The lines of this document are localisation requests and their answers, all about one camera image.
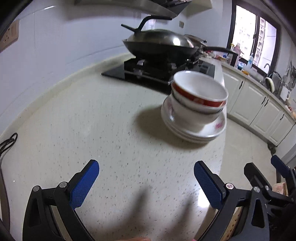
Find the large white bowl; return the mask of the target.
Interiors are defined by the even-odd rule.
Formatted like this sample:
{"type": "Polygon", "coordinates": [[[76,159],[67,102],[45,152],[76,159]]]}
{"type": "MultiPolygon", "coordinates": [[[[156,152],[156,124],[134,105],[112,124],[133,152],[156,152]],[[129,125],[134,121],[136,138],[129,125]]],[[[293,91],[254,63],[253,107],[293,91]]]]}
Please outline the large white bowl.
{"type": "Polygon", "coordinates": [[[187,108],[178,102],[173,94],[168,96],[171,105],[171,114],[177,119],[191,126],[213,125],[215,131],[219,131],[226,127],[226,119],[223,111],[214,114],[200,113],[187,108]]]}

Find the red banded bowl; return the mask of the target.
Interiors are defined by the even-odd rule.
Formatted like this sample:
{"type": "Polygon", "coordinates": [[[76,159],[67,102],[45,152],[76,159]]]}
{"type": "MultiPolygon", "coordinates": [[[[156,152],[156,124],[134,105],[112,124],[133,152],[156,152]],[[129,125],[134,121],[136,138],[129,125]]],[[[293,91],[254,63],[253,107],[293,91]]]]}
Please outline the red banded bowl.
{"type": "Polygon", "coordinates": [[[227,103],[228,91],[214,78],[196,71],[179,71],[173,76],[172,91],[206,106],[219,107],[227,103]]]}

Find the large floral plate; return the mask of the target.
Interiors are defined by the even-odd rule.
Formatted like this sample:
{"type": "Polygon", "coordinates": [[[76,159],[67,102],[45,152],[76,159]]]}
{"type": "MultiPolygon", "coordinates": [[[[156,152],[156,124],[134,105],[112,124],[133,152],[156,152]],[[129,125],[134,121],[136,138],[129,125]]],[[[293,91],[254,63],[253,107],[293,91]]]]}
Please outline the large floral plate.
{"type": "Polygon", "coordinates": [[[192,126],[174,118],[162,115],[166,127],[176,136],[193,143],[206,143],[219,137],[226,129],[226,119],[221,114],[216,120],[206,125],[192,126]]]}

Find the small white bowl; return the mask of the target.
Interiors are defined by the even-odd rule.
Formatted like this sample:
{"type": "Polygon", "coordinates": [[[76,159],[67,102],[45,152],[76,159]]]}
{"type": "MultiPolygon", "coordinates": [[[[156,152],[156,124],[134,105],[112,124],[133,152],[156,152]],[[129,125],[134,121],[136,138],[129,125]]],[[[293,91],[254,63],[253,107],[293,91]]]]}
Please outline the small white bowl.
{"type": "Polygon", "coordinates": [[[187,108],[200,112],[200,113],[207,113],[207,114],[214,114],[222,111],[224,107],[226,106],[226,102],[223,102],[221,106],[219,107],[212,107],[212,106],[206,106],[203,104],[195,103],[184,96],[177,93],[175,90],[172,91],[173,96],[175,99],[180,102],[182,105],[186,106],[187,108]]]}

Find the kitchen window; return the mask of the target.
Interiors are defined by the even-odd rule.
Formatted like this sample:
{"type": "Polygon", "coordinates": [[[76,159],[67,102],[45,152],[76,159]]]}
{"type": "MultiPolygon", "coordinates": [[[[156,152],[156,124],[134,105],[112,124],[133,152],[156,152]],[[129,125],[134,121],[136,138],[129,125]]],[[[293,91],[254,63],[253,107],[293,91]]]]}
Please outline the kitchen window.
{"type": "Polygon", "coordinates": [[[240,61],[262,75],[275,70],[280,52],[281,27],[270,16],[247,1],[232,1],[227,46],[240,45],[240,61]]]}

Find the white lower cabinets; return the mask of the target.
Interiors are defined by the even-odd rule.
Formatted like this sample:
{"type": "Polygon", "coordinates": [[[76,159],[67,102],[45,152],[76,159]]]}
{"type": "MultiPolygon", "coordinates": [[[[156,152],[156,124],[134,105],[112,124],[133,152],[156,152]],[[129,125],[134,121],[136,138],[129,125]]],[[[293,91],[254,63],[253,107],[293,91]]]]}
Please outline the white lower cabinets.
{"type": "Polygon", "coordinates": [[[295,125],[295,119],[269,90],[232,67],[222,66],[228,90],[227,114],[237,123],[278,146],[295,125]]]}

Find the black gas stove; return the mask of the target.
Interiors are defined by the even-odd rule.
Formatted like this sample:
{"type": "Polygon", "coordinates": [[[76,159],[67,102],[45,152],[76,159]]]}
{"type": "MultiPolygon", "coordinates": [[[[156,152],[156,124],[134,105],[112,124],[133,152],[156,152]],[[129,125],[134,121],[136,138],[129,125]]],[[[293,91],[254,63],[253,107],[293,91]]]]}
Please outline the black gas stove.
{"type": "Polygon", "coordinates": [[[169,94],[174,74],[183,70],[196,71],[212,78],[215,75],[215,65],[200,59],[170,63],[138,58],[130,58],[118,67],[103,72],[102,75],[169,94]]]}

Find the black wok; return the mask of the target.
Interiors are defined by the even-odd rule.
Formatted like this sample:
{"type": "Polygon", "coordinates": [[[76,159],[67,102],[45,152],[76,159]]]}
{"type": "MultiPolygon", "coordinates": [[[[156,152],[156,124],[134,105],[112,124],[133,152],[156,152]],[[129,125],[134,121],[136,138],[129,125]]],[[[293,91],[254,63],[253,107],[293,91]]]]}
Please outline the black wok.
{"type": "Polygon", "coordinates": [[[175,62],[179,60],[186,61],[191,57],[200,56],[202,52],[205,51],[217,51],[233,54],[235,57],[238,56],[238,54],[232,50],[214,46],[191,48],[157,43],[130,42],[128,40],[123,40],[123,43],[128,51],[130,51],[136,58],[140,60],[164,59],[168,60],[169,62],[175,62]]]}

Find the steel wok lid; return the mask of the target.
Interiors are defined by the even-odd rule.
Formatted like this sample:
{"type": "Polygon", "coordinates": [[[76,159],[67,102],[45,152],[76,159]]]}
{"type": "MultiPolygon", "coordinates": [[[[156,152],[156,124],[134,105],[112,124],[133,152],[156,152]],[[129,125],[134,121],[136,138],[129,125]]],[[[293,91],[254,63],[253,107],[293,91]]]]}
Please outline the steel wok lid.
{"type": "Polygon", "coordinates": [[[188,47],[194,48],[194,44],[184,35],[175,33],[170,30],[164,29],[151,29],[143,31],[143,27],[146,22],[149,20],[167,20],[171,21],[172,18],[168,16],[146,16],[137,28],[132,28],[128,25],[121,24],[122,27],[133,32],[127,41],[129,42],[138,42],[138,43],[154,43],[154,44],[163,44],[170,46],[179,46],[179,47],[188,47]]]}

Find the range hood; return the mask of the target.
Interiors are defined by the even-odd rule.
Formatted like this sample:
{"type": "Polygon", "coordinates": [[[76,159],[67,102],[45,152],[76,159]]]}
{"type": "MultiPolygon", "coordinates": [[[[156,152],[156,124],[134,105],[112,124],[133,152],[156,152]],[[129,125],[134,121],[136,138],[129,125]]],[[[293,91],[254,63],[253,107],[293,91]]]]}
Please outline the range hood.
{"type": "Polygon", "coordinates": [[[126,1],[126,0],[106,0],[106,1],[74,1],[75,5],[105,4],[123,6],[137,9],[152,15],[177,17],[189,4],[198,6],[198,9],[208,10],[213,8],[213,1],[126,1]]]}

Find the wall power socket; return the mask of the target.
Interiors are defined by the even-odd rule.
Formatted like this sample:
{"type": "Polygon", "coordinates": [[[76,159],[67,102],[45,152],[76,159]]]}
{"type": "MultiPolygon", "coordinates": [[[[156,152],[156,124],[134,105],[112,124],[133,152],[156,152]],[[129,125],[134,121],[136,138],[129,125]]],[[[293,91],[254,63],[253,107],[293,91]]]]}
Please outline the wall power socket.
{"type": "Polygon", "coordinates": [[[19,38],[19,20],[12,22],[10,27],[4,33],[4,36],[1,38],[0,51],[4,51],[11,44],[16,42],[19,38]]]}

